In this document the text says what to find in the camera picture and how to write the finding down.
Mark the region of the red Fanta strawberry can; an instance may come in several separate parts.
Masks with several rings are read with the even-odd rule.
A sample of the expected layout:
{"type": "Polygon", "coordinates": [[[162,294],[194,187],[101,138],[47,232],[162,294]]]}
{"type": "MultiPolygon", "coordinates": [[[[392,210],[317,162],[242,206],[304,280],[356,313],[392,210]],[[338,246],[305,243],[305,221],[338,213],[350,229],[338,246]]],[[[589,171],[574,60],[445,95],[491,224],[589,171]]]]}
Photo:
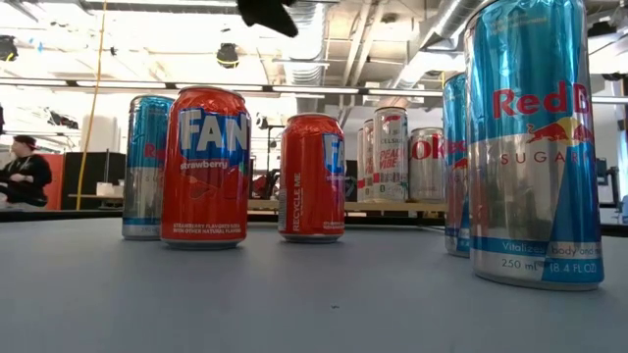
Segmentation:
{"type": "Polygon", "coordinates": [[[286,241],[333,243],[344,234],[344,135],[320,113],[288,119],[281,141],[278,231],[286,241]]]}
{"type": "Polygon", "coordinates": [[[251,119],[244,98],[215,86],[181,89],[168,122],[161,239],[229,249],[246,238],[251,119]]]}

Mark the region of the silver Diet Coke can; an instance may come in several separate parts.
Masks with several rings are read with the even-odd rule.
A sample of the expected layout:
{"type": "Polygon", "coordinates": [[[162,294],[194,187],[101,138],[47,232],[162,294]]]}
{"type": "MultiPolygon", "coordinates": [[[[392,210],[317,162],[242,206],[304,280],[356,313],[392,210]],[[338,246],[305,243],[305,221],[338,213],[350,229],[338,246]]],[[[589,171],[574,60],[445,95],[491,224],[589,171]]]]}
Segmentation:
{"type": "Polygon", "coordinates": [[[409,138],[409,199],[443,203],[444,166],[443,130],[440,127],[413,129],[409,138]]]}

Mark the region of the black ceiling lamp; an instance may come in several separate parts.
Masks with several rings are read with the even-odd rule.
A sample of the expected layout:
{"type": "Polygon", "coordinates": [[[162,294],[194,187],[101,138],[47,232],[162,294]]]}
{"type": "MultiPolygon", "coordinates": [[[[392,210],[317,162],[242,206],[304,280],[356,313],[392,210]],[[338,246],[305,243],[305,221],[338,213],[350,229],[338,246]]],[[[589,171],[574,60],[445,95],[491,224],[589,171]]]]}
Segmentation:
{"type": "Polygon", "coordinates": [[[12,35],[0,35],[0,62],[15,61],[18,56],[15,37],[12,35]]]}
{"type": "Polygon", "coordinates": [[[216,54],[217,63],[225,69],[234,69],[239,65],[239,56],[234,43],[222,43],[216,54]]]}

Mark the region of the black monitor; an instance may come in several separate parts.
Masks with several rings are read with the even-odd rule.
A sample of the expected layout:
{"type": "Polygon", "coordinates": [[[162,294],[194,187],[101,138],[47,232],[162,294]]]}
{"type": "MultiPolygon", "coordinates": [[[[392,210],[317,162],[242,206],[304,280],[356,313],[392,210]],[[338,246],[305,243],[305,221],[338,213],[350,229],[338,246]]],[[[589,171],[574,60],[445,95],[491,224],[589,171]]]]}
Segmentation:
{"type": "Polygon", "coordinates": [[[348,202],[357,201],[357,162],[347,160],[345,162],[344,196],[348,202]]]}

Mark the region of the white cylindrical tank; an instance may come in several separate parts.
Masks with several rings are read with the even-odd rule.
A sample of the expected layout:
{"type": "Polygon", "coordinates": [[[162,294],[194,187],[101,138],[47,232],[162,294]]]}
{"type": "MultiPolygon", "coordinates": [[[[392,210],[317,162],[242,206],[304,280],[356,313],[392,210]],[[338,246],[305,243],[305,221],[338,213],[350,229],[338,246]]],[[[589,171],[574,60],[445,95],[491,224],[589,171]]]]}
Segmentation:
{"type": "Polygon", "coordinates": [[[95,115],[92,124],[85,115],[80,126],[79,148],[88,152],[119,152],[120,127],[115,117],[95,115]]]}

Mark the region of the blue silver Red Bull can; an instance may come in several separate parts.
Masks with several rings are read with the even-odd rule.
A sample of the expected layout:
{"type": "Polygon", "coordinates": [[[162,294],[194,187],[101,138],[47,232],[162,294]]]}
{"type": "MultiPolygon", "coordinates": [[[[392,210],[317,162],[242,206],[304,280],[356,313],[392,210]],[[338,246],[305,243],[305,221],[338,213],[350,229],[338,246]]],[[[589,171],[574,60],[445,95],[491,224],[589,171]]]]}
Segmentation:
{"type": "Polygon", "coordinates": [[[470,258],[508,284],[604,278],[584,0],[492,0],[464,31],[470,258]]]}
{"type": "Polygon", "coordinates": [[[163,178],[169,113],[174,100],[140,95],[131,100],[122,236],[158,240],[161,236],[163,178]]]}
{"type": "Polygon", "coordinates": [[[469,257],[469,203],[467,192],[466,74],[452,76],[444,86],[445,249],[469,257]]]}

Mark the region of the orange partition panel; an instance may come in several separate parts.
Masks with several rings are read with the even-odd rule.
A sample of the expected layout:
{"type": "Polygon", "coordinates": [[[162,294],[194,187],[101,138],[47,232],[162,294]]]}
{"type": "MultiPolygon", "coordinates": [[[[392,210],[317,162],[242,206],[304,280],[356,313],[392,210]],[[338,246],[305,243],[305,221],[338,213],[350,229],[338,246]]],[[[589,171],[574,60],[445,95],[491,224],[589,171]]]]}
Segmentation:
{"type": "Polygon", "coordinates": [[[45,160],[50,165],[52,181],[44,188],[48,197],[47,210],[58,211],[61,209],[63,174],[65,156],[63,154],[45,154],[45,160]]]}

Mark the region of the person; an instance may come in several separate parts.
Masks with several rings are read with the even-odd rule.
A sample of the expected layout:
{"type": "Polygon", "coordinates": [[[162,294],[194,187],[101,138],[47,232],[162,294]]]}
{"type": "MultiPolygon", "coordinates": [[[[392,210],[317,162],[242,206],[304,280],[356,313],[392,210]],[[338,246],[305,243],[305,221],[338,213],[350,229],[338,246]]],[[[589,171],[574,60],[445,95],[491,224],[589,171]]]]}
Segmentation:
{"type": "Polygon", "coordinates": [[[34,137],[13,137],[14,157],[0,169],[0,210],[38,210],[47,205],[44,188],[51,183],[52,172],[49,163],[35,150],[34,137]]]}

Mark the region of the blue-grey table mat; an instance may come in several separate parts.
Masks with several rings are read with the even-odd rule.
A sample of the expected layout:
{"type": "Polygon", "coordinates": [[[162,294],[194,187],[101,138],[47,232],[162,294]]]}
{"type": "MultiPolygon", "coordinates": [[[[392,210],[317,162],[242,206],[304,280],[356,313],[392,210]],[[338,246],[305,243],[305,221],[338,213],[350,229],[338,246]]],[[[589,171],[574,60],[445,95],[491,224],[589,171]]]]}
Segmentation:
{"type": "Polygon", "coordinates": [[[335,244],[255,225],[225,251],[125,241],[113,219],[0,225],[0,353],[624,353],[628,239],[591,292],[475,277],[434,231],[335,244]]]}

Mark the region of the corrugated silver ventilation duct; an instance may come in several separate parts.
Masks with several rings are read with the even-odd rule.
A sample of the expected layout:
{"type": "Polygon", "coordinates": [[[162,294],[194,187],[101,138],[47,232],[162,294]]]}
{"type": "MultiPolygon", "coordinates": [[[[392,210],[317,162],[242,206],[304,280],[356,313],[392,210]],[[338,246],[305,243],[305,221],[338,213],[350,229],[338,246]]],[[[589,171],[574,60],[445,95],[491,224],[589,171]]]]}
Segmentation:
{"type": "Polygon", "coordinates": [[[323,3],[299,1],[287,7],[298,29],[283,49],[288,85],[320,86],[323,82],[324,34],[328,6],[323,3]]]}

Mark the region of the smooth silver ventilation duct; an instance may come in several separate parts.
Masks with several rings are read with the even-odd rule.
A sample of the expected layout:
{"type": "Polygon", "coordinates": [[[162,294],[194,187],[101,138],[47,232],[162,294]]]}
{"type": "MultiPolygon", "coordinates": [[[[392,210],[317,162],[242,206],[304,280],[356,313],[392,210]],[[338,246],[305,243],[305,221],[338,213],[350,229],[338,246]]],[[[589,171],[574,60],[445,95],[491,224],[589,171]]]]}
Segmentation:
{"type": "Polygon", "coordinates": [[[441,0],[437,13],[419,25],[410,57],[390,88],[410,89],[430,71],[448,71],[461,51],[460,32],[484,0],[441,0]]]}

